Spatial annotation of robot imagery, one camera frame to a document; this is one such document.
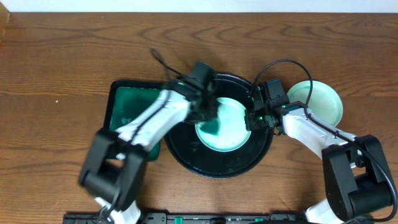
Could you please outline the green sponge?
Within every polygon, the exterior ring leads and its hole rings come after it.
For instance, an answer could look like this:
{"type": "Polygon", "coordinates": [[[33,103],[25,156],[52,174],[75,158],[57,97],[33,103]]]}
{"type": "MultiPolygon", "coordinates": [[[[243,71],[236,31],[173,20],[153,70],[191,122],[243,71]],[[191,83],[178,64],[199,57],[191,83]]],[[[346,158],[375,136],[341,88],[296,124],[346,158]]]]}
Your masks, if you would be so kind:
{"type": "Polygon", "coordinates": [[[205,121],[200,127],[200,131],[217,136],[220,130],[220,120],[218,118],[214,118],[209,121],[205,121]]]}

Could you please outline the mint green plate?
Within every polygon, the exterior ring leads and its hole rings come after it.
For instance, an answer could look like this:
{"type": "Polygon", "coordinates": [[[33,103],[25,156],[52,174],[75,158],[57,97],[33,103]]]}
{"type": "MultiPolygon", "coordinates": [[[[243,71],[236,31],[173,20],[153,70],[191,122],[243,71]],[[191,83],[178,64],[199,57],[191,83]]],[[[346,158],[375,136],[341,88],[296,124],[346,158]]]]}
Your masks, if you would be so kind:
{"type": "Polygon", "coordinates": [[[221,97],[218,119],[220,130],[217,136],[200,131],[199,127],[204,123],[197,123],[195,131],[200,141],[210,149],[218,152],[230,152],[243,146],[251,135],[246,130],[244,115],[246,108],[237,100],[221,97]]]}
{"type": "MultiPolygon", "coordinates": [[[[291,102],[306,102],[310,91],[310,82],[302,81],[295,84],[287,96],[291,102]]],[[[343,103],[337,92],[325,83],[313,81],[313,89],[308,107],[320,119],[332,126],[337,126],[343,116],[343,103]]]]}

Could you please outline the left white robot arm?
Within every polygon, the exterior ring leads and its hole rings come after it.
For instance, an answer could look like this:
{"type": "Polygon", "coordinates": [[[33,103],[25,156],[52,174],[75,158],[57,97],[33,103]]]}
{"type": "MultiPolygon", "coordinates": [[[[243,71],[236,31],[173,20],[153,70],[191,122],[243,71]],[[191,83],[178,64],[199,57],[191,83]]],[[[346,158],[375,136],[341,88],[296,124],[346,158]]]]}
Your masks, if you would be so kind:
{"type": "Polygon", "coordinates": [[[157,99],[130,123],[115,131],[97,131],[78,178],[79,184],[103,201],[97,223],[136,223],[136,199],[142,187],[149,153],[182,121],[199,123],[217,116],[212,78],[184,78],[165,84],[157,99]]]}

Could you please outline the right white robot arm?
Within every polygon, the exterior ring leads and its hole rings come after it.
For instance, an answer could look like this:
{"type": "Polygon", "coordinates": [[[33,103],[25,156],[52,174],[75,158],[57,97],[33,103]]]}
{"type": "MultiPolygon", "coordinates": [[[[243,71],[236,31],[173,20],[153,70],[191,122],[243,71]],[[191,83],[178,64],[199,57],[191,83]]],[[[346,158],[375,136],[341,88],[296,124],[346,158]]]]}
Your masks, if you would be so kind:
{"type": "Polygon", "coordinates": [[[381,143],[358,137],[318,118],[306,103],[290,102],[282,88],[253,88],[245,112],[248,131],[272,131],[298,140],[323,163],[326,198],[305,211],[311,223],[377,222],[369,213],[391,207],[381,222],[397,214],[397,189],[381,143]]]}

